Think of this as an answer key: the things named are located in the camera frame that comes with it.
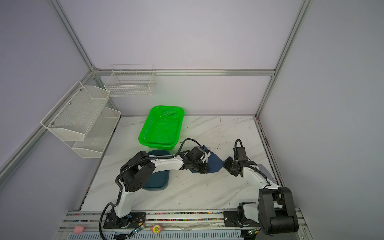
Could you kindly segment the dark blue paper napkin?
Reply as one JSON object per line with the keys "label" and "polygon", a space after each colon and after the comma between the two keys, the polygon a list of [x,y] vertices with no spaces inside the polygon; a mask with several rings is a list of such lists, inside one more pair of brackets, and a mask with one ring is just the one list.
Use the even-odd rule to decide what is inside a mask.
{"label": "dark blue paper napkin", "polygon": [[224,161],[222,161],[215,153],[211,152],[206,146],[201,147],[205,151],[205,158],[203,161],[207,162],[207,173],[217,173],[224,164]]}

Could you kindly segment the dark teal plastic tray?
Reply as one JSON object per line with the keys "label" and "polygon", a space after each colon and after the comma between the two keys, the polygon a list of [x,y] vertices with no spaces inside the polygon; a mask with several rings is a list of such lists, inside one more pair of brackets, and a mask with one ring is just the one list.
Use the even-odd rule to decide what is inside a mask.
{"label": "dark teal plastic tray", "polygon": [[[149,155],[154,156],[167,156],[170,155],[170,153],[166,150],[153,150],[148,152]],[[144,190],[147,191],[161,191],[164,190],[169,183],[169,175],[170,171],[161,171],[153,173],[146,184],[143,186]]]}

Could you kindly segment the green plastic perforated basket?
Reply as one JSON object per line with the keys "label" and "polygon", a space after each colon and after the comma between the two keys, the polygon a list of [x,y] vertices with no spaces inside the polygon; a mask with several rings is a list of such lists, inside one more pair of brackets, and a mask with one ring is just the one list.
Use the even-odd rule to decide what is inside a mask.
{"label": "green plastic perforated basket", "polygon": [[180,107],[153,107],[140,132],[139,143],[152,149],[173,149],[179,141],[184,116]]}

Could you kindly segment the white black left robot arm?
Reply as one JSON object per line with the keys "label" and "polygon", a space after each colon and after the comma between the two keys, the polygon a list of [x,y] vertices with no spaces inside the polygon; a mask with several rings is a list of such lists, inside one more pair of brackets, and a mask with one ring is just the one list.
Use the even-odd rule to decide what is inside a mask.
{"label": "white black left robot arm", "polygon": [[152,174],[170,170],[193,170],[198,174],[207,174],[210,156],[210,151],[200,147],[187,153],[167,156],[149,155],[140,151],[120,169],[115,179],[119,193],[113,206],[114,218],[122,219],[131,214],[133,193],[142,189]]}

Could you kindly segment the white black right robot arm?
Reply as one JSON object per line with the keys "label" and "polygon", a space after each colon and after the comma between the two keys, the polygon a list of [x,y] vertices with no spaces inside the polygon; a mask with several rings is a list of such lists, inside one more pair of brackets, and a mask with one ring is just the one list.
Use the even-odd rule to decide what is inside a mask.
{"label": "white black right robot arm", "polygon": [[253,161],[235,161],[228,157],[224,162],[232,176],[240,176],[258,191],[254,202],[241,202],[235,211],[225,211],[225,227],[258,227],[266,235],[296,233],[299,221],[293,194],[287,187],[274,183]]}

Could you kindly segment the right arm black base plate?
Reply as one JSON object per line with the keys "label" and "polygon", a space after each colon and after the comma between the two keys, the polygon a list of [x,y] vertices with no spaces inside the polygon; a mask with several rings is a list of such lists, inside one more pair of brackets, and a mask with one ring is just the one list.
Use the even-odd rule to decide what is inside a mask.
{"label": "right arm black base plate", "polygon": [[245,228],[245,227],[258,227],[259,224],[253,220],[248,220],[245,218],[241,218],[237,211],[224,211],[224,225],[226,228],[229,227],[237,227],[237,228]]}

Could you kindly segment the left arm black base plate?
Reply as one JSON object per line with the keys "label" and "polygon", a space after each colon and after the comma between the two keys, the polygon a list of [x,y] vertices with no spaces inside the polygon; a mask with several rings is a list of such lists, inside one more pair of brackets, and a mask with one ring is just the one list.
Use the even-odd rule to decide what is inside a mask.
{"label": "left arm black base plate", "polygon": [[145,220],[146,220],[145,212],[133,212],[125,217],[118,218],[115,212],[110,211],[107,213],[103,228],[104,229],[136,229],[140,225],[144,225]]}

